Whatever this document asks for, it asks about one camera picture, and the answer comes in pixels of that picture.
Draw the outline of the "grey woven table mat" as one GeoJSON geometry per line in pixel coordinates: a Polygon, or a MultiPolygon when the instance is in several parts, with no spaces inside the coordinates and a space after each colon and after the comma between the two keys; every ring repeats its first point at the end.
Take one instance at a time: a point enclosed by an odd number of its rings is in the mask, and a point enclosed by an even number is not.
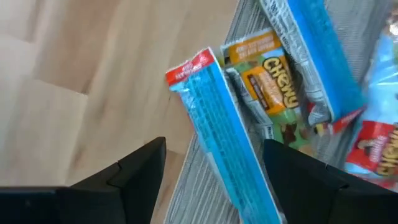
{"type": "MultiPolygon", "coordinates": [[[[345,55],[360,84],[366,79],[374,46],[385,25],[392,0],[322,0],[345,55]]],[[[230,42],[269,23],[259,0],[239,0],[226,36],[230,42]]],[[[222,181],[197,136],[190,142],[183,169],[165,216],[165,224],[241,224],[222,181]]]]}

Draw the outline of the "blue red Chewy granola bar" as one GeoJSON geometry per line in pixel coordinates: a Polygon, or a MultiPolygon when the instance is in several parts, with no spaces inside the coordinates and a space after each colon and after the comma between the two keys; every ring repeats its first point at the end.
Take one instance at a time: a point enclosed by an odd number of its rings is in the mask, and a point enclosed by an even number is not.
{"type": "Polygon", "coordinates": [[[165,77],[170,90],[179,94],[243,223],[282,224],[282,212],[212,49],[200,50],[165,77]]]}
{"type": "Polygon", "coordinates": [[[344,170],[398,192],[398,35],[381,34],[366,93],[344,170]]]}
{"type": "Polygon", "coordinates": [[[366,99],[349,63],[323,0],[259,0],[313,104],[309,125],[326,123],[339,133],[362,112],[366,99]]]}

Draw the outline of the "green Chewy granola bar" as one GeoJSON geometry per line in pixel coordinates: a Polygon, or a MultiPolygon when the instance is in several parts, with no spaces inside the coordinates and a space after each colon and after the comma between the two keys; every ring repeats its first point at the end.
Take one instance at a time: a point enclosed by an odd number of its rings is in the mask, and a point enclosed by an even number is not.
{"type": "Polygon", "coordinates": [[[264,139],[313,154],[282,44],[271,28],[221,46],[225,72],[250,109],[264,139]]]}

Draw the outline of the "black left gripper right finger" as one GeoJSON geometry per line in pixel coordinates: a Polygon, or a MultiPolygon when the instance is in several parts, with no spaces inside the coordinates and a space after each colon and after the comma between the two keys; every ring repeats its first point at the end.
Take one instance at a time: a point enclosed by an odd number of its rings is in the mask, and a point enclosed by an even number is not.
{"type": "Polygon", "coordinates": [[[289,224],[398,224],[398,193],[272,139],[263,160],[289,224]]]}

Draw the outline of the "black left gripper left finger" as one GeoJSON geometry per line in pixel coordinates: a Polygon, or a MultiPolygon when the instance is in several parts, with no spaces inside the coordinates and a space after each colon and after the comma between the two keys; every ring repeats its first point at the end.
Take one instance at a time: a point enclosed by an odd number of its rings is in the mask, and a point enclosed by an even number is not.
{"type": "Polygon", "coordinates": [[[0,224],[150,224],[166,149],[157,137],[69,187],[0,187],[0,224]]]}

